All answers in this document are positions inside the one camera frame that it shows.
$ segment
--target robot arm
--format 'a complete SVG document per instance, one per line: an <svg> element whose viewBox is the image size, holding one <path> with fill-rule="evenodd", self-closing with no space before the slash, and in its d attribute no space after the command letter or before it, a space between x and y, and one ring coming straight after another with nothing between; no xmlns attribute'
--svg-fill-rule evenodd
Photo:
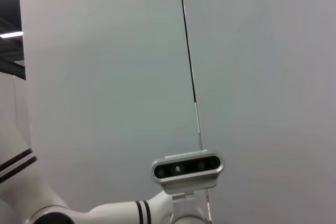
<svg viewBox="0 0 336 224"><path fill-rule="evenodd" d="M68 209L39 173L38 160L0 114L0 199L17 210L26 224L207 223L196 207L194 191L216 185L224 161L208 151L158 159L152 176L164 191L148 201L106 204L88 213Z"/></svg>

